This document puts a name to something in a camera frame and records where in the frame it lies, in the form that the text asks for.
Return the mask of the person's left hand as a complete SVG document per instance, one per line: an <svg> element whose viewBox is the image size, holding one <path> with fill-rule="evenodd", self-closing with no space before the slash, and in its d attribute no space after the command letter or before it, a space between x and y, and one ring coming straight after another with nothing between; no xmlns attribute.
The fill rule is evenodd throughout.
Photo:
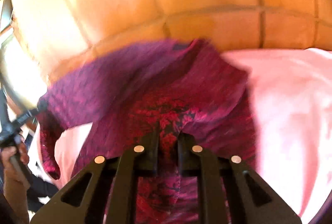
<svg viewBox="0 0 332 224"><path fill-rule="evenodd" d="M5 180L14 180L22 184L29 183L29 156L24 138L17 135L14 143L1 149L1 165Z"/></svg>

